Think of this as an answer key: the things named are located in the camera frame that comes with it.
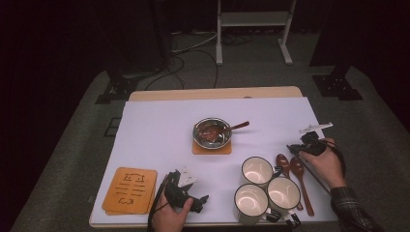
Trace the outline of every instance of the black stand base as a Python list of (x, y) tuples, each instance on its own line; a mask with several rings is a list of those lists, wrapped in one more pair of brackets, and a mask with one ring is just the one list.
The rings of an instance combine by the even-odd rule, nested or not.
[(349, 82), (343, 77), (335, 75), (314, 75), (313, 81), (323, 97), (338, 97), (341, 101), (362, 100), (356, 89), (352, 89)]
[(109, 82), (103, 94), (99, 95), (95, 104), (110, 104), (111, 101), (127, 101), (135, 91), (138, 82)]

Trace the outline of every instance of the orange trivet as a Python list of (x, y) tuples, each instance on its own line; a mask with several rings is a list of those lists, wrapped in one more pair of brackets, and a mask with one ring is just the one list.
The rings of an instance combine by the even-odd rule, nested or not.
[(102, 203), (108, 215), (147, 214), (154, 200), (157, 171), (119, 167)]
[(194, 155), (229, 155), (232, 153), (232, 143), (229, 141), (219, 149), (205, 149), (199, 146), (195, 140), (192, 141), (192, 153)]

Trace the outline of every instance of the black wire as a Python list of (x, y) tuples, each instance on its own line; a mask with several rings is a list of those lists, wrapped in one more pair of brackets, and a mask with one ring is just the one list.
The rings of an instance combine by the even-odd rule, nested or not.
[(219, 77), (219, 69), (218, 69), (218, 65), (217, 65), (217, 61), (215, 60), (215, 58), (208, 52), (203, 51), (203, 50), (187, 50), (187, 51), (183, 51), (183, 52), (179, 52), (176, 55), (180, 55), (180, 54), (184, 54), (184, 53), (188, 53), (188, 52), (202, 52), (207, 54), (212, 61), (214, 62), (215, 65), (215, 70), (216, 70), (216, 76), (215, 76), (215, 81), (214, 81), (214, 89), (217, 88), (217, 82), (218, 82), (218, 77)]
[[(178, 50), (174, 49), (174, 47), (176, 47), (178, 43), (175, 41), (174, 37), (172, 37), (172, 41), (175, 43), (175, 46), (172, 46), (173, 48), (172, 48), (171, 52), (174, 53), (174, 54), (177, 54), (177, 53), (187, 51), (187, 50), (191, 50), (191, 49), (194, 49), (194, 48), (197, 48), (197, 47), (209, 46), (209, 45), (212, 45), (212, 44), (216, 44), (217, 43), (217, 41), (216, 41), (217, 33), (216, 32), (210, 32), (210, 33), (214, 34), (211, 38), (208, 38), (205, 41), (202, 41), (200, 43), (194, 44), (192, 46), (189, 46), (189, 47), (186, 47), (186, 48), (183, 48), (183, 49), (178, 49)], [(193, 33), (190, 33), (189, 35), (190, 36), (194, 35), (194, 36), (204, 37), (202, 35), (197, 35), (197, 34), (193, 34)]]
[(155, 79), (152, 80), (147, 86), (145, 86), (144, 91), (148, 90), (148, 88), (149, 88), (152, 84), (154, 84), (155, 82), (157, 82), (158, 80), (160, 80), (160, 79), (162, 79), (162, 78), (164, 78), (164, 77), (170, 76), (170, 75), (172, 75), (172, 74), (174, 74), (174, 73), (179, 72), (179, 71), (185, 66), (185, 62), (184, 62), (183, 59), (181, 59), (181, 58), (179, 58), (179, 57), (173, 57), (173, 58), (176, 58), (176, 59), (178, 59), (178, 60), (180, 60), (180, 61), (182, 62), (181, 67), (180, 67), (178, 70), (176, 70), (176, 71), (169, 72), (169, 73), (167, 73), (167, 74), (165, 74), (165, 75), (161, 75), (161, 76), (155, 78)]
[(326, 140), (319, 140), (315, 138), (311, 138), (311, 140), (324, 144), (326, 147), (330, 148), (337, 155), (337, 158), (340, 161), (340, 165), (341, 165), (341, 172), (344, 177), (346, 175), (346, 163), (344, 162), (343, 153), (341, 152), (340, 148), (336, 145), (336, 143), (329, 142)]
[(161, 205), (159, 208), (157, 208), (157, 209), (154, 211), (154, 213), (156, 213), (158, 210), (162, 209), (163, 207), (165, 207), (165, 206), (167, 206), (167, 205), (169, 205), (168, 202), (166, 202), (166, 204), (163, 204), (163, 205)]
[(222, 38), (222, 44), (223, 45), (228, 45), (228, 46), (240, 46), (240, 45), (243, 45), (243, 44), (248, 44), (248, 43), (250, 43), (250, 42), (252, 42), (253, 41), (253, 36), (252, 35), (248, 35), (248, 37), (250, 37), (250, 39), (249, 40), (247, 40), (244, 36), (238, 36), (238, 35), (231, 35), (231, 36), (224, 36), (223, 38)]
[(161, 185), (160, 185), (160, 187), (157, 191), (157, 195), (154, 198), (153, 205), (151, 206), (150, 214), (148, 215), (148, 225), (147, 225), (147, 231), (148, 232), (154, 231), (152, 220), (153, 220), (154, 213), (157, 211), (155, 208), (156, 208), (158, 202), (160, 201), (160, 197), (161, 197), (161, 194), (163, 192), (163, 189), (165, 189), (165, 185), (166, 185), (166, 182), (168, 181), (168, 177), (169, 177), (169, 175), (167, 177), (165, 177), (165, 179), (162, 181), (162, 183), (161, 183)]
[[(181, 59), (180, 57), (176, 57), (176, 56), (173, 57), (173, 58), (180, 60), (180, 61), (182, 62), (182, 64), (183, 64), (183, 67), (185, 66), (185, 62), (184, 62), (183, 59)], [(180, 77), (176, 72), (174, 73), (174, 75), (175, 75), (175, 77), (179, 80), (179, 82), (180, 82), (180, 84), (181, 84), (181, 86), (182, 86), (182, 89), (185, 89), (185, 81), (184, 81), (183, 79), (181, 79), (181, 77)]]

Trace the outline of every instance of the white mug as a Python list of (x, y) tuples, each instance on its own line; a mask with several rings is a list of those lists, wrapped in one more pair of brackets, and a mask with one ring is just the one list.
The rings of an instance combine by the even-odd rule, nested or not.
[(268, 210), (268, 196), (255, 184), (244, 184), (235, 192), (238, 221), (244, 225), (256, 224)]
[(269, 199), (269, 208), (273, 210), (271, 217), (267, 214), (267, 220), (276, 222), (280, 217), (283, 217), (292, 228), (301, 225), (298, 216), (293, 212), (301, 200), (301, 192), (293, 181), (284, 177), (275, 178), (269, 182), (266, 193)]
[(272, 165), (261, 157), (251, 157), (242, 164), (242, 175), (247, 183), (256, 184), (265, 189), (269, 182), (279, 176), (282, 172), (281, 167), (275, 167), (274, 172)]

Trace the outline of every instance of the wooden spoon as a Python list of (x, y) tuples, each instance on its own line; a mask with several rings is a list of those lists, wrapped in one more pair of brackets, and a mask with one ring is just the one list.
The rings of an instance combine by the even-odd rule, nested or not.
[(218, 125), (210, 125), (208, 127), (205, 127), (204, 129), (202, 129), (199, 132), (199, 135), (202, 138), (206, 139), (207, 141), (214, 142), (217, 139), (219, 134), (221, 134), (223, 132), (226, 132), (226, 131), (232, 131), (232, 130), (235, 130), (235, 129), (243, 128), (243, 127), (246, 127), (248, 125), (249, 125), (249, 121), (246, 121), (242, 124), (239, 124), (239, 125), (236, 125), (236, 126), (233, 126), (233, 127), (230, 127), (230, 128), (225, 128), (225, 129), (223, 129), (222, 127), (220, 127)]
[(292, 173), (298, 178), (301, 188), (302, 188), (302, 195), (305, 200), (305, 205), (307, 206), (307, 214), (309, 216), (314, 216), (314, 211), (313, 208), (311, 208), (310, 200), (308, 199), (308, 193), (305, 188), (304, 184), (304, 166), (301, 164), (301, 162), (297, 158), (292, 158), (290, 160), (290, 170)]
[[(282, 173), (284, 177), (290, 180), (290, 175), (289, 175), (290, 164), (289, 164), (289, 161), (287, 160), (287, 157), (284, 154), (277, 155), (277, 166), (283, 167)], [(302, 211), (304, 209), (301, 202), (299, 202), (299, 204), (296, 206), (296, 209), (298, 209), (299, 211)]]

